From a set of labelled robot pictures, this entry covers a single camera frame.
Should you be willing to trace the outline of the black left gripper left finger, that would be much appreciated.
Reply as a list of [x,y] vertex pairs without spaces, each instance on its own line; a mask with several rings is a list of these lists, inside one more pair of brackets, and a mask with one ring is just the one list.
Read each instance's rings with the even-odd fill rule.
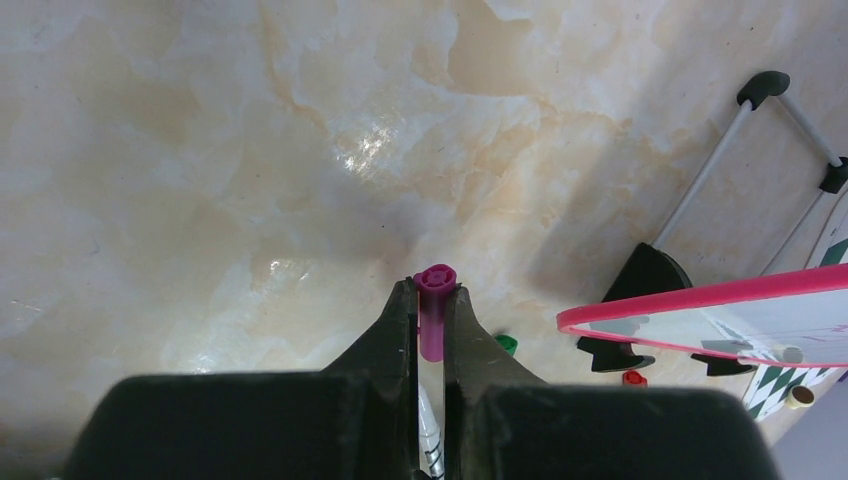
[[66,479],[415,479],[416,295],[318,371],[143,375],[94,409]]

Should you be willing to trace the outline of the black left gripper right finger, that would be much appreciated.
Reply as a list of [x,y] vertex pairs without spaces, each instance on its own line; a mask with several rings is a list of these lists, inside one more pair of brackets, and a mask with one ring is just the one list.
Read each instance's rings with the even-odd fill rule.
[[444,323],[450,479],[776,479],[757,426],[709,389],[550,384],[479,324],[467,289]]

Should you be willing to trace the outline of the purple marker cap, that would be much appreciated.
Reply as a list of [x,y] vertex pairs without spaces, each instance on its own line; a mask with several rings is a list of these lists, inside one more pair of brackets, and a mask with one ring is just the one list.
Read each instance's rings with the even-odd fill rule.
[[441,362],[444,358],[445,312],[456,288],[457,274],[449,265],[436,264],[417,273],[413,281],[418,293],[421,355],[428,362]]

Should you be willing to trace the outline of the pink framed whiteboard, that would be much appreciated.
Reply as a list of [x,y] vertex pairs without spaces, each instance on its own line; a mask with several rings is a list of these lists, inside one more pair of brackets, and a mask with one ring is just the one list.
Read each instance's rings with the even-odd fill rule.
[[801,367],[847,365],[844,264],[575,307],[558,313],[564,333],[692,354],[789,366],[779,346],[801,350]]

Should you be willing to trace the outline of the purple cap whiteboard marker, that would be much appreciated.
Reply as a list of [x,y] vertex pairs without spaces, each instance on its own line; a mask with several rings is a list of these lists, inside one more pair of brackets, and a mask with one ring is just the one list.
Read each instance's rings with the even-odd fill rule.
[[441,428],[426,389],[418,384],[419,446],[431,479],[445,478]]

